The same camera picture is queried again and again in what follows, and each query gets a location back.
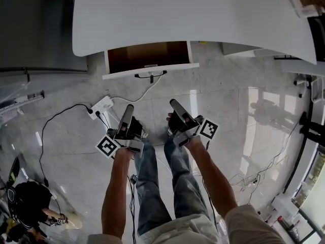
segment power strip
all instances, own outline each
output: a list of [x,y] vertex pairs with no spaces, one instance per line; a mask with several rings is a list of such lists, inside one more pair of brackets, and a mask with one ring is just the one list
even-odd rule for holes
[[98,101],[95,105],[93,105],[92,109],[92,114],[89,114],[89,116],[95,120],[97,118],[96,112],[99,111],[100,114],[103,112],[107,111],[109,108],[113,107],[114,103],[110,99],[109,96],[105,96],[102,98],[100,101]]

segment person's left hand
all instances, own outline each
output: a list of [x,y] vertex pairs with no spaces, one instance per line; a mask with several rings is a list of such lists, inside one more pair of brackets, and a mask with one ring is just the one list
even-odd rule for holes
[[129,150],[128,148],[120,148],[118,151],[116,151],[116,157],[122,157],[122,158],[128,158],[129,160],[131,160],[134,156],[134,152],[132,152],[131,150]]

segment tile floor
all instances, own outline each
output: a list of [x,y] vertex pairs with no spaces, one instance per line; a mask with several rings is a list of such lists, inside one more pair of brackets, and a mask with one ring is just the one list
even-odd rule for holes
[[[232,184],[241,180],[240,176],[233,178],[234,175],[250,176],[269,165],[309,104],[308,95],[298,98],[298,88],[293,86],[295,75],[281,72],[280,62],[271,57],[225,58],[218,43],[191,44],[194,62],[199,62],[200,67],[169,72],[143,100],[134,104],[135,117],[156,146],[161,196],[172,216],[172,178],[163,151],[165,118],[171,110],[171,98],[178,100],[193,116],[201,114],[220,124],[209,152]],[[24,106],[25,115],[12,119],[0,129],[0,176],[3,180],[8,178],[12,162],[19,153],[33,171],[31,177],[42,178],[38,163],[41,148],[36,132],[41,134],[44,123],[55,113],[76,103],[94,104],[105,95],[136,100],[150,86],[148,80],[134,77],[102,81],[105,73],[102,53],[89,56],[88,65],[90,77],[87,81],[62,88],[41,101]],[[110,111],[120,118],[127,104],[116,100]],[[109,122],[117,126],[113,119]],[[75,211],[83,221],[81,230],[47,228],[53,239],[85,243],[89,234],[101,232],[101,208],[113,163],[94,148],[104,133],[104,125],[89,118],[82,107],[56,117],[45,130],[43,167],[50,188],[57,192],[61,210]],[[267,206],[284,186],[301,141],[297,128],[285,151],[275,159],[274,166],[261,174],[262,185],[250,201],[256,209]],[[191,163],[202,186],[200,172],[193,160]],[[242,192],[241,189],[234,186],[238,203],[246,204],[254,186]],[[130,191],[126,191],[129,202]],[[123,238],[125,243],[132,242],[129,211]]]

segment jeans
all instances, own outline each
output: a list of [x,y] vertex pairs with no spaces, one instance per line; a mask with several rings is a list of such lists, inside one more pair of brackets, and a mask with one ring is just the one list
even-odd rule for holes
[[[146,139],[142,141],[142,156],[136,154],[134,157],[140,204],[139,236],[172,220],[160,197],[155,149]],[[191,172],[186,150],[177,148],[171,137],[165,144],[164,151],[173,174],[175,217],[204,214],[209,218],[198,182]]]

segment white cabinet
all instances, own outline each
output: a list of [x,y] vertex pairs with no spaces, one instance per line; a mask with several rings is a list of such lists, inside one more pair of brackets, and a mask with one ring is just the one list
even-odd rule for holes
[[190,42],[161,42],[104,51],[107,74],[114,79],[147,72],[184,70],[199,67],[192,62]]

